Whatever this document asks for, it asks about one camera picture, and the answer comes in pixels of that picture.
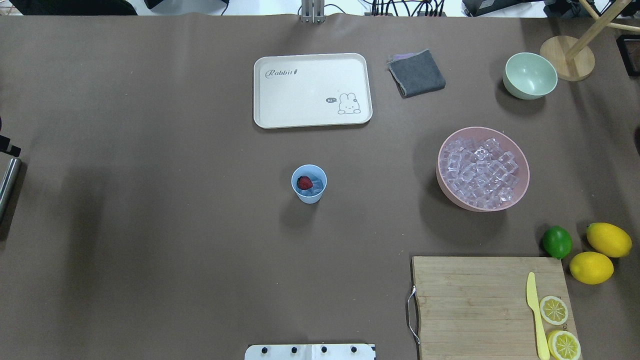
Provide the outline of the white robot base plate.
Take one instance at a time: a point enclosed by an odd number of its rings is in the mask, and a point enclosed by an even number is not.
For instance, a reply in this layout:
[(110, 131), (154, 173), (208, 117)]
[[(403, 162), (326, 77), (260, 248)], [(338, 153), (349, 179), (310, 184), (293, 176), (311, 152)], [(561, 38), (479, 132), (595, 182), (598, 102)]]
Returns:
[(376, 360), (374, 344), (254, 344), (247, 347), (245, 360)]

